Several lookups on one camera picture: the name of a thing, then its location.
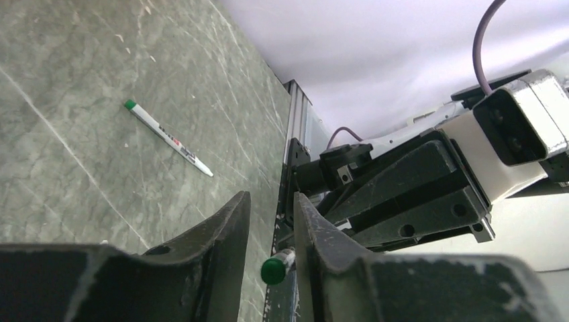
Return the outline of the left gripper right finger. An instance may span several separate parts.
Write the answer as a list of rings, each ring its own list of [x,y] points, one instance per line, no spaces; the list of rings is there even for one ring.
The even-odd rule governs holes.
[[[371,252],[294,196],[300,321],[561,321],[537,274],[508,256]]]

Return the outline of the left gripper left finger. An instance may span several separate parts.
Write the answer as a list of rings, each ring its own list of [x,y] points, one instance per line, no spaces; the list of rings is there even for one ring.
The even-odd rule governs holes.
[[[142,255],[108,244],[3,244],[2,321],[236,321],[251,196]]]

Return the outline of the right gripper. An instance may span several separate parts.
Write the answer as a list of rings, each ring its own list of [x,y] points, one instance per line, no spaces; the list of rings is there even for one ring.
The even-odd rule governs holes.
[[[568,193],[568,152],[507,165],[481,129],[450,129],[451,140],[420,140],[355,180],[357,189],[325,218],[348,219],[367,248],[406,248],[474,234],[494,240],[492,207],[505,199]]]

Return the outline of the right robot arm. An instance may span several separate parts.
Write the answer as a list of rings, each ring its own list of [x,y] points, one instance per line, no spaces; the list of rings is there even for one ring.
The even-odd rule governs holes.
[[[323,195],[319,213],[375,252],[472,234],[495,238],[494,204],[568,192],[568,89],[524,70],[454,93],[449,103],[380,138],[312,160],[292,139],[282,222],[295,193]]]

